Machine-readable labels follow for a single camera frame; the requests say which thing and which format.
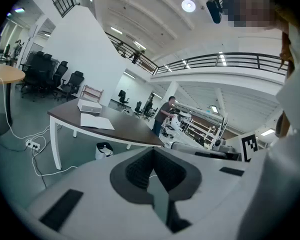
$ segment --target white desk leg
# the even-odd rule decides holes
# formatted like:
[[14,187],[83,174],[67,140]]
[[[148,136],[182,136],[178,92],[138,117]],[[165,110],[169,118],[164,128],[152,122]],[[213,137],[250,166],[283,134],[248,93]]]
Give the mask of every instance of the white desk leg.
[[61,162],[58,147],[58,129],[55,119],[52,116],[50,116],[50,140],[55,167],[58,170],[61,170]]

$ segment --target black rubber pad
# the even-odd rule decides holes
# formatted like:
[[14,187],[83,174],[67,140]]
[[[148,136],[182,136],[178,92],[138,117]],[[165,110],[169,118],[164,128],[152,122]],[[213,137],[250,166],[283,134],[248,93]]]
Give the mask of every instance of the black rubber pad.
[[233,169],[233,168],[229,168],[229,167],[222,167],[219,171],[227,173],[227,174],[232,174],[232,175],[240,176],[240,177],[245,172],[244,170],[238,170],[238,169]]
[[58,231],[75,208],[84,193],[69,189],[40,221],[52,230]]

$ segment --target black office chair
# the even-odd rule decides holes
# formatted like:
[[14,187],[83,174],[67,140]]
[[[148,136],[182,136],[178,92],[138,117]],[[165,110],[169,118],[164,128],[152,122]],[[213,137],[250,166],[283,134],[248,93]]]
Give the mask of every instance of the black office chair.
[[54,99],[56,99],[58,96],[58,92],[56,91],[56,89],[61,85],[61,78],[68,70],[67,64],[68,64],[67,61],[61,61],[60,65],[58,66],[55,73],[53,74],[52,79],[48,79],[46,81],[48,85],[48,92],[52,93]]
[[140,118],[140,115],[142,114],[142,112],[140,111],[140,107],[141,107],[141,101],[139,101],[139,102],[137,102],[136,103],[136,107],[135,107],[135,109],[134,109],[134,114],[138,117],[138,118]]
[[43,54],[43,52],[38,52],[33,57],[31,65],[22,66],[25,78],[23,79],[24,84],[21,88],[21,92],[25,86],[29,87],[27,92],[22,93],[22,98],[26,94],[34,94],[35,96],[41,94],[41,97],[44,98],[44,93],[48,88],[47,80],[49,79],[51,71],[54,69],[51,61],[52,55],[47,53]]
[[80,84],[83,82],[83,80],[85,79],[83,77],[84,73],[80,72],[80,71],[76,71],[74,73],[71,74],[70,79],[68,81],[67,84],[65,84],[64,79],[62,79],[63,83],[61,85],[61,89],[62,91],[65,93],[65,95],[61,95],[61,97],[57,98],[57,101],[59,101],[60,99],[66,99],[66,101],[69,100],[69,97],[72,94],[77,94],[80,88]]
[[152,114],[152,113],[150,113],[151,109],[152,109],[152,102],[150,101],[144,109],[143,119],[147,119],[148,121],[150,121],[149,118],[151,117],[151,114]]
[[118,103],[117,106],[118,106],[118,107],[121,106],[121,107],[125,110],[125,109],[127,108],[125,104],[128,104],[128,103],[129,103],[129,102],[128,102],[129,98],[126,99],[126,92],[125,92],[124,90],[121,90],[121,91],[119,92],[119,95],[118,95],[118,96],[120,97],[120,99],[119,99],[120,103]]

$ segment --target curved wooden desk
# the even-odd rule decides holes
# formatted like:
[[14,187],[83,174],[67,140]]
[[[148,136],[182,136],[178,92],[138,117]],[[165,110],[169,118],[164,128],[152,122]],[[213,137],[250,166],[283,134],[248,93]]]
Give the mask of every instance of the curved wooden desk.
[[91,115],[108,118],[114,130],[81,126],[78,101],[79,99],[76,98],[48,111],[52,154],[57,169],[61,170],[62,167],[58,149],[57,124],[72,129],[73,137],[76,137],[79,132],[99,139],[127,144],[127,150],[131,145],[142,147],[162,147],[164,145],[143,120],[103,105],[101,105],[100,114],[91,113]]
[[[12,125],[11,111],[10,111],[10,92],[11,92],[11,83],[18,82],[25,78],[25,73],[15,67],[0,64],[0,78],[3,80],[3,83],[6,84],[5,91],[5,106],[6,106],[6,115],[10,126]],[[7,123],[5,113],[0,113],[0,135],[6,133],[9,130],[9,125]]]

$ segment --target power strip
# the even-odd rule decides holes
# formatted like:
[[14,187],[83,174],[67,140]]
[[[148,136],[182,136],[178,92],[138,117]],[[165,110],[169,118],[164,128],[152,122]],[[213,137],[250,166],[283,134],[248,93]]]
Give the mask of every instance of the power strip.
[[25,145],[26,145],[27,147],[31,148],[31,149],[36,150],[36,151],[39,151],[39,150],[40,150],[40,144],[35,143],[35,142],[32,141],[32,140],[27,140],[27,141],[25,142]]

